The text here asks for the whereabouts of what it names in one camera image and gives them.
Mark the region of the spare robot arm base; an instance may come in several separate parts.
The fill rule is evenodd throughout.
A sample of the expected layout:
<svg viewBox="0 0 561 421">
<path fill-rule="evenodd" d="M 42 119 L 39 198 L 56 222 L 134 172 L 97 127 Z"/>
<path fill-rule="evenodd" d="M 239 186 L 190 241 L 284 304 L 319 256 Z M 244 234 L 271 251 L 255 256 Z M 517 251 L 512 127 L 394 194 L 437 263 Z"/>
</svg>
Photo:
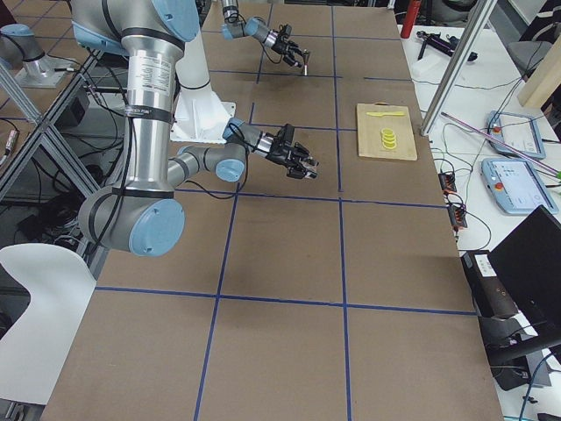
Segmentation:
<svg viewBox="0 0 561 421">
<path fill-rule="evenodd" d="M 1 65 L 17 70 L 15 79 L 22 88 L 54 89 L 74 71 L 71 60 L 48 55 L 29 26 L 10 24 L 1 28 Z"/>
</svg>

